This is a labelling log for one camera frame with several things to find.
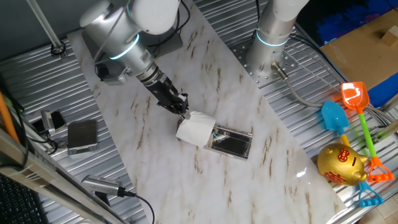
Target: orange pole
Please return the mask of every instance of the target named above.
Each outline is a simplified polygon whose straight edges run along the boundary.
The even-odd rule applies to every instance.
[[[8,134],[15,141],[20,143],[19,139],[18,139],[18,135],[15,132],[14,124],[12,123],[10,112],[8,111],[7,104],[4,101],[4,97],[2,96],[1,92],[0,92],[0,113],[1,113],[2,119],[4,120],[4,124],[6,125],[6,129],[7,129]]]

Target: white marble surface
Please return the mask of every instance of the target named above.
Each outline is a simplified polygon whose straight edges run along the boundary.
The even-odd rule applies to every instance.
[[[135,78],[101,83],[79,32],[69,41],[137,193],[156,223],[326,223],[345,209],[256,84],[191,1],[183,47],[157,59],[191,110],[253,133],[247,161],[199,149],[175,137],[177,115]],[[149,207],[144,205],[149,221]]]

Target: small metal device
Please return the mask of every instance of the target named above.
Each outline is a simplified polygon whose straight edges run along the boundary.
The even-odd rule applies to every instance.
[[[248,159],[253,134],[215,125],[205,148],[227,156]]]
[[[54,122],[52,121],[51,112],[49,110],[42,110],[41,113],[44,129],[48,132],[50,136],[55,134],[55,126]]]
[[[68,155],[96,151],[98,149],[97,122],[79,121],[68,125]]]
[[[83,184],[83,186],[88,190],[110,195],[118,195],[118,192],[120,191],[119,188],[121,187],[123,189],[122,182],[95,175],[87,175],[81,181],[81,184]]]

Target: folded paper towel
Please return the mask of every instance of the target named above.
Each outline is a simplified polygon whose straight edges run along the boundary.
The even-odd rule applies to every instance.
[[[182,121],[175,136],[203,148],[209,141],[216,119],[197,111],[192,111],[190,114],[191,118]]]

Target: gold pig figurine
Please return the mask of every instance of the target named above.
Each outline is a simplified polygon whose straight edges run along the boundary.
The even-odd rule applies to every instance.
[[[367,159],[344,144],[329,144],[318,155],[318,171],[338,185],[355,186],[366,180]]]

